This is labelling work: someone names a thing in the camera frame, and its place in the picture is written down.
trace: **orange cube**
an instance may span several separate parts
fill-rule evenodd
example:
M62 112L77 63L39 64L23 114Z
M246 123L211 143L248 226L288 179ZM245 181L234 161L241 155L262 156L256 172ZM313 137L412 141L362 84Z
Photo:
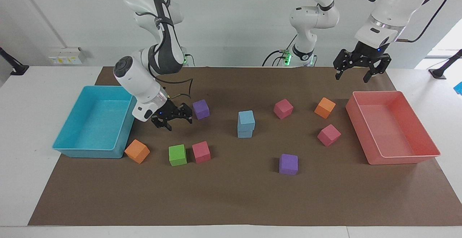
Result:
M133 142L125 150L125 154L127 154L130 159L133 159L138 164L143 162L149 152L150 151L146 145L142 144L137 139L133 140Z
M322 118L327 118L329 117L330 113L335 107L335 103L333 101L330 101L327 98L322 98L322 100L319 102L318 106L316 107L315 113Z

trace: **cube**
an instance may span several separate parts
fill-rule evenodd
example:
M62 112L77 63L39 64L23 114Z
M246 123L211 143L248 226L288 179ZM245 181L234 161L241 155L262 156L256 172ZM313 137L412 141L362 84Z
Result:
M203 141L198 144L193 145L193 153L196 159L196 163L202 163L210 160L210 150L208 149L208 144L206 141Z
M319 134L318 139L324 144L326 147L329 147L333 144L337 139L339 139L341 133L338 131L334 125L329 125L325 127Z
M254 131L238 131L237 132L237 137L240 139L248 139L252 138L252 134Z
M253 111L239 112L237 116L237 131L253 131L255 118Z
M456 91L456 93L458 93L459 95L462 95L462 82L460 82L458 85L456 85L454 87L454 90Z
M193 103L193 110L198 120L210 116L210 110L208 109L208 105L205 100Z
M183 144L169 147L169 160L172 166L179 166L188 163L186 160L186 149Z
M273 111L276 116L282 120L292 114L293 106L289 103L289 101L287 101L287 99L284 99L274 105Z
M327 98L322 98L322 100L319 102L318 106L316 107L315 113L322 118L327 118L329 117L330 113L335 107L335 103L333 101L330 101Z
M147 146L142 144L137 139L134 139L133 142L127 147L127 149L125 149L125 154L127 154L130 159L133 159L138 164L143 162L149 152L150 151Z
M298 172L298 157L295 155L282 154L279 159L279 173L296 175Z

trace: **brown table surface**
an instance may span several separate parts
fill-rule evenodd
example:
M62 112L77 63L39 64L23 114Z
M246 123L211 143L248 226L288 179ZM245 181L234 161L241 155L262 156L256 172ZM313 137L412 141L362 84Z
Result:
M164 76L193 77L193 100L175 102L206 99L211 116L172 121L173 132L135 120L128 143L151 150L142 164L61 155L29 225L462 225L462 205L435 159L367 163L345 105L353 91L394 86L387 75L365 84L364 74L351 69L337 81L332 68L184 68ZM118 84L111 67L96 84ZM188 89L165 86L170 95ZM313 113L323 97L337 103L327 119ZM294 112L279 120L273 107L284 98ZM252 139L236 136L245 110L256 119ZM325 147L316 136L329 124L342 136ZM205 140L212 159L196 164L191 145ZM189 163L171 167L168 146L177 144ZM299 157L296 176L278 173L283 153Z

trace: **tabletop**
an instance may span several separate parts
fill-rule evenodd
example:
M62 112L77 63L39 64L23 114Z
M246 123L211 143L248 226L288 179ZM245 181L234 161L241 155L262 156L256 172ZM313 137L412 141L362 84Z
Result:
M60 155L51 145L82 87L93 85L100 70L101 67L33 66L21 77L10 77L0 88L0 236L86 234L122 237L135 232L139 237L153 233L174 237L211 237L220 232L233 237L370 237L371 233L375 237L462 237L462 227L25 227ZM446 82L433 80L426 70L389 69L388 75L397 90L406 95L440 149L442 156L437 161L460 200L462 139L458 137L462 125L462 99Z

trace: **pink cube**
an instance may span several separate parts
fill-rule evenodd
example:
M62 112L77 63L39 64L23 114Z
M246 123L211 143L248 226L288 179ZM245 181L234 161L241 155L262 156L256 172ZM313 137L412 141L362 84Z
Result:
M210 160L210 150L208 149L208 144L206 141L203 141L198 144L193 145L193 153L196 158L196 163L202 163Z
M326 147L329 147L332 143L334 143L337 139L339 139L340 131L338 131L334 125L329 125L325 127L318 135L318 139L324 144Z
M289 103L289 101L287 101L287 99L284 99L276 103L273 111L282 120L291 115L293 106Z

